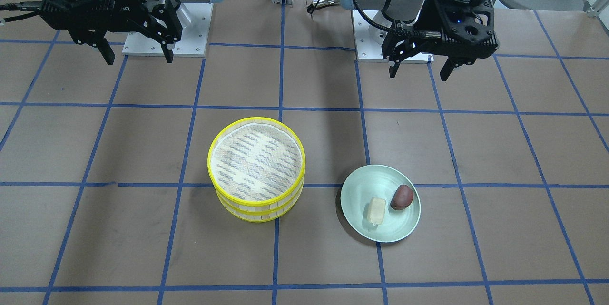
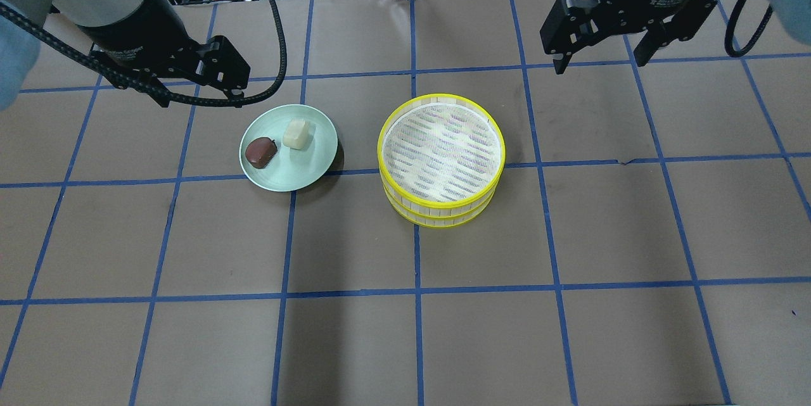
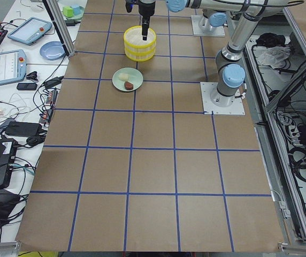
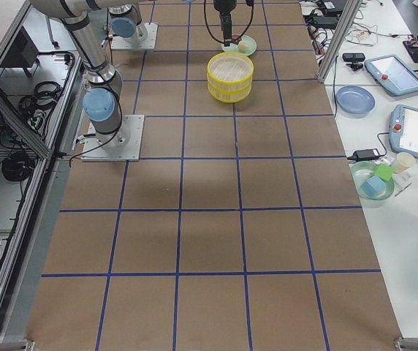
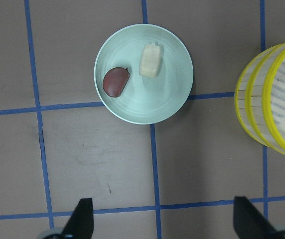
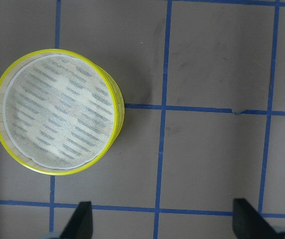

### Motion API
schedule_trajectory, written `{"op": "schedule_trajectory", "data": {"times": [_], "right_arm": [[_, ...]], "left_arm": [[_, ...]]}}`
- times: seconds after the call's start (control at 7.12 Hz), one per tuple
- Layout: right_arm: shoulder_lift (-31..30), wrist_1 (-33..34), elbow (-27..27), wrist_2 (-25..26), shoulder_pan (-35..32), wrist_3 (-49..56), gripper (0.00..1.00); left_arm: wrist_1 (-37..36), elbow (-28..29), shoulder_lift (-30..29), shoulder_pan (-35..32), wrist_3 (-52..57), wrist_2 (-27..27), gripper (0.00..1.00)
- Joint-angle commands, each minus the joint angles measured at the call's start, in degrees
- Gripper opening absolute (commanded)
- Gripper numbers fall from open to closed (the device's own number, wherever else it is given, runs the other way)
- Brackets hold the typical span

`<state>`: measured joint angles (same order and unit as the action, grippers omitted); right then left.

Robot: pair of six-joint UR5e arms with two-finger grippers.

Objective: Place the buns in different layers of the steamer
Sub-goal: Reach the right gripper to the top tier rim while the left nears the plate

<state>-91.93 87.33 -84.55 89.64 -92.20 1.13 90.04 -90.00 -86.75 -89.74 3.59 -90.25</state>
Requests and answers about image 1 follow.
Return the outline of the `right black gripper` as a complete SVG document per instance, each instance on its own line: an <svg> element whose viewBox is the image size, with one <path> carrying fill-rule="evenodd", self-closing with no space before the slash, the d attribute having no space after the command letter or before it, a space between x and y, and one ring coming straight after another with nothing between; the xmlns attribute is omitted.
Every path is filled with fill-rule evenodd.
<svg viewBox="0 0 609 305"><path fill-rule="evenodd" d="M107 32L137 32L161 44L167 63L183 32L172 0L42 0L40 17L57 30L67 30L78 44L94 45L104 61L115 62Z"/></svg>

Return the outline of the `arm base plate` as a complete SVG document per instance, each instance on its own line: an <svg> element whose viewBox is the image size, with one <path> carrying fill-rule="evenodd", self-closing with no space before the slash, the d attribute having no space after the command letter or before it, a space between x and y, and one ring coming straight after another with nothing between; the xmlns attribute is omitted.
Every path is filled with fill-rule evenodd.
<svg viewBox="0 0 609 305"><path fill-rule="evenodd" d="M363 12L374 22L384 27L390 26L390 22L383 14L378 15L379 11L363 10ZM357 10L352 11L352 20L357 60L359 62L388 62L387 59L383 58L381 47L386 32L370 25ZM402 61L402 63L409 64L428 64L433 62L434 57L431 53L418 53Z"/></svg>
<svg viewBox="0 0 609 305"><path fill-rule="evenodd" d="M183 27L181 40L173 49L175 57L204 58L206 56L209 30L214 5L210 3L182 3L177 11ZM158 42L143 34L128 34L122 49L126 56L163 57Z"/></svg>

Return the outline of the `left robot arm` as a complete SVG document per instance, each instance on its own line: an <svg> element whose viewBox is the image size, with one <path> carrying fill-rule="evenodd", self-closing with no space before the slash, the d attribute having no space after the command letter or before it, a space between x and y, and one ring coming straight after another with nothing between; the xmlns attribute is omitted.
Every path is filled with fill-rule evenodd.
<svg viewBox="0 0 609 305"><path fill-rule="evenodd" d="M400 64L417 54L445 56L440 79L472 66L500 47L491 0L341 0L383 34L381 54L394 78Z"/></svg>

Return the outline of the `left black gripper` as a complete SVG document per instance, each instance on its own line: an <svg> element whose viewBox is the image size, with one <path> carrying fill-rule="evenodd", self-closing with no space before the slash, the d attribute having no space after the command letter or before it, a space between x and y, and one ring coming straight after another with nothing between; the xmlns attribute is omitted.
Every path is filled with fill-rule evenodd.
<svg viewBox="0 0 609 305"><path fill-rule="evenodd" d="M394 78L400 63L418 53L447 56L440 79L446 82L461 63L490 57L498 50L494 30L494 7L490 0L479 4L454 0L426 0L413 24L393 23L398 33L388 33L382 56L389 60L389 77Z"/></svg>

